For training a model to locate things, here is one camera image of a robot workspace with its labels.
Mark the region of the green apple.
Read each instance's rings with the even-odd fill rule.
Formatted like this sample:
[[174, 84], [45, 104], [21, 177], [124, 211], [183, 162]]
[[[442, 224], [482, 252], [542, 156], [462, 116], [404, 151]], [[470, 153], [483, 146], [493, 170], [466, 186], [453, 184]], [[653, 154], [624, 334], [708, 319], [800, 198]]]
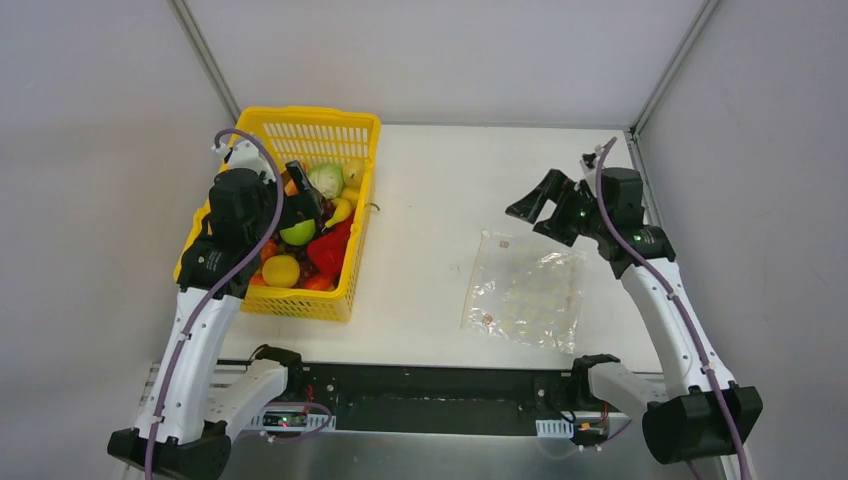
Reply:
[[291, 246], [304, 246], [312, 241], [315, 234], [316, 224], [313, 219], [299, 222], [279, 231], [281, 240]]

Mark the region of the yellow lemon fruit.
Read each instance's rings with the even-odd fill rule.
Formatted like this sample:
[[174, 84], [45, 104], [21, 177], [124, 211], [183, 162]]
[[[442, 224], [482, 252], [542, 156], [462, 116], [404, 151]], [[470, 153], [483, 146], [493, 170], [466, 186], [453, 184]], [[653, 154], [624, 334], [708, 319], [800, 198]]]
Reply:
[[264, 262], [261, 274], [268, 286], [292, 288], [299, 281], [301, 267], [294, 257], [277, 255]]

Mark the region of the clear zip top bag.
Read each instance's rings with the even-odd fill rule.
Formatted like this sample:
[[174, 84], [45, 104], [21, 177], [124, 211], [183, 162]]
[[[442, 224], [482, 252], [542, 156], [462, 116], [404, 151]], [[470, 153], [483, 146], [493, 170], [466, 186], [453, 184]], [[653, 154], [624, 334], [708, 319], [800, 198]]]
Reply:
[[572, 354], [585, 263], [584, 252], [534, 233], [482, 231], [461, 327]]

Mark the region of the orange pumpkin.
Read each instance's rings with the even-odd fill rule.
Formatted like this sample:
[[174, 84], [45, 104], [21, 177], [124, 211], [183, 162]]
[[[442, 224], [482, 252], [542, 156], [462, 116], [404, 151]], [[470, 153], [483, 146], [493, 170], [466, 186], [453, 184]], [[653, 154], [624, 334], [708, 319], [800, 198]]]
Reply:
[[264, 265], [270, 258], [277, 256], [278, 254], [278, 245], [272, 240], [267, 241], [259, 251], [261, 264]]

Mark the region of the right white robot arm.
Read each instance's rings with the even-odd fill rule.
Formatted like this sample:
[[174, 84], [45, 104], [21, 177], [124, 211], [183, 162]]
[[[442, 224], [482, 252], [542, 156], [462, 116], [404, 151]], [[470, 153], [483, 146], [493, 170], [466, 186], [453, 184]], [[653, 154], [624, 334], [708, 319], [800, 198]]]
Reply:
[[763, 401], [741, 386], [711, 346], [693, 313], [670, 240], [644, 220], [643, 181], [611, 167], [575, 181], [550, 170], [508, 216], [566, 246], [594, 240], [600, 256], [635, 303], [660, 360], [658, 388], [611, 354], [574, 360], [564, 401], [583, 410], [604, 402], [636, 421], [654, 459], [664, 465], [734, 455], [748, 473], [744, 443]]

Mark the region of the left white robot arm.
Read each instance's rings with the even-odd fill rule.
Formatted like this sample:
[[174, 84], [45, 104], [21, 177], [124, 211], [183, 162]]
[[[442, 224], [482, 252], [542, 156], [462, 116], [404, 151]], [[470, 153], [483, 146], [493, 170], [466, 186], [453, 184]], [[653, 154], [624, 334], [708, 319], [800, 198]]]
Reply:
[[113, 432], [107, 445], [110, 456], [148, 479], [220, 478], [250, 420], [274, 400], [288, 405], [304, 394], [301, 355], [264, 345], [235, 382], [209, 395], [223, 342], [279, 218], [276, 174], [272, 167], [219, 173], [201, 231], [182, 254], [174, 323], [153, 387], [135, 424]]

